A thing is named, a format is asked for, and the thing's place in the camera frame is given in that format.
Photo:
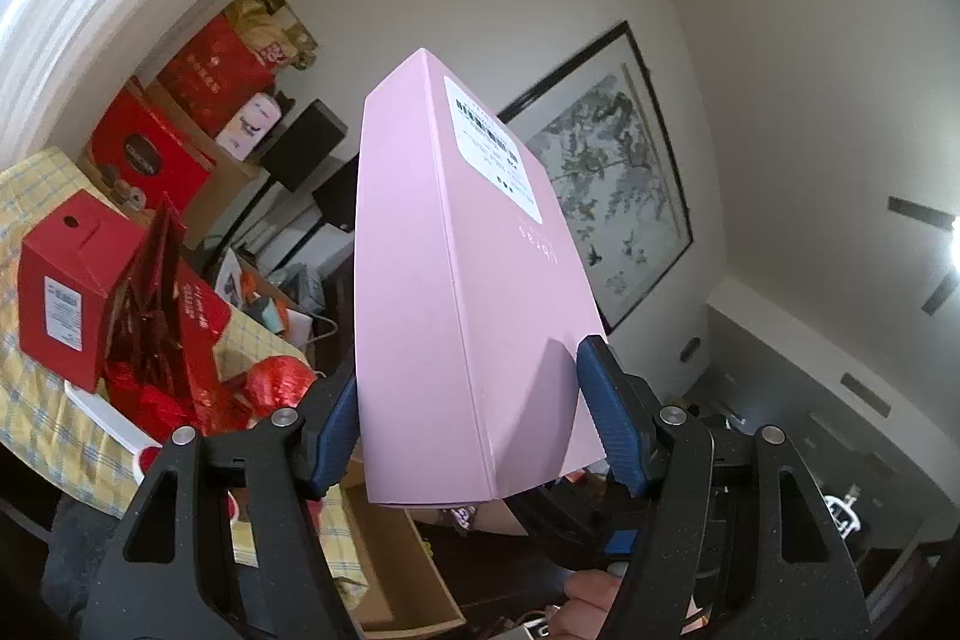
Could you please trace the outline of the person's right hand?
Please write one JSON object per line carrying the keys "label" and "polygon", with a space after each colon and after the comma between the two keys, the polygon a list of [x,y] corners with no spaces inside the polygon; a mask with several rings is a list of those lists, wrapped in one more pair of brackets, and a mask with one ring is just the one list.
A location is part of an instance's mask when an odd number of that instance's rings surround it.
{"label": "person's right hand", "polygon": [[565,583],[566,601],[548,621],[550,637],[596,640],[621,584],[618,576],[600,570],[574,572]]}

